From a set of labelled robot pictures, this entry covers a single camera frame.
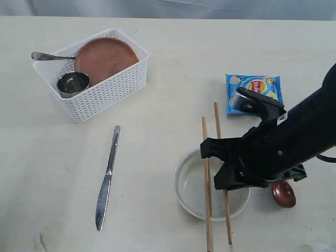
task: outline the white bowl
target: white bowl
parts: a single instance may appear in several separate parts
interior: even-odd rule
[[[225,221],[224,194],[216,190],[214,176],[221,168],[221,161],[216,157],[209,159],[211,174],[212,218],[213,222]],[[205,219],[204,160],[199,149],[190,152],[175,169],[175,191],[178,202],[189,213]],[[243,211],[250,196],[250,188],[229,192],[230,217]]]

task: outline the white table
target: white table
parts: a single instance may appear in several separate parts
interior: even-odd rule
[[[147,86],[76,124],[34,72],[30,53],[53,52],[108,27],[150,53]],[[0,251],[205,251],[205,223],[175,198],[177,162],[215,137],[218,101],[225,137],[258,123],[226,117],[225,73],[281,76],[287,109],[318,89],[336,61],[336,23],[0,17]],[[121,125],[103,231],[95,210],[113,129]],[[232,220],[235,251],[336,250],[336,166],[312,159],[291,182],[293,209],[253,188]],[[215,251],[228,251],[214,223]]]

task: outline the spoon handle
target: spoon handle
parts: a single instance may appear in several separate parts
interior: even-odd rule
[[[37,51],[33,51],[33,53],[31,54],[31,58],[33,60],[76,59],[75,57],[43,54],[42,52],[37,52]]]

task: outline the snack bag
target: snack bag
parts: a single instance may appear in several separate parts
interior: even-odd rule
[[[262,95],[269,96],[283,103],[281,94],[280,76],[268,77],[262,75],[226,75],[227,86],[227,106],[226,112],[229,114],[248,114],[231,108],[230,99],[238,87],[243,87]]]

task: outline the stainless steel cup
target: stainless steel cup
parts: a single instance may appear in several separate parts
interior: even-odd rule
[[[68,72],[57,81],[57,89],[61,97],[71,98],[90,86],[90,77],[83,72]]]

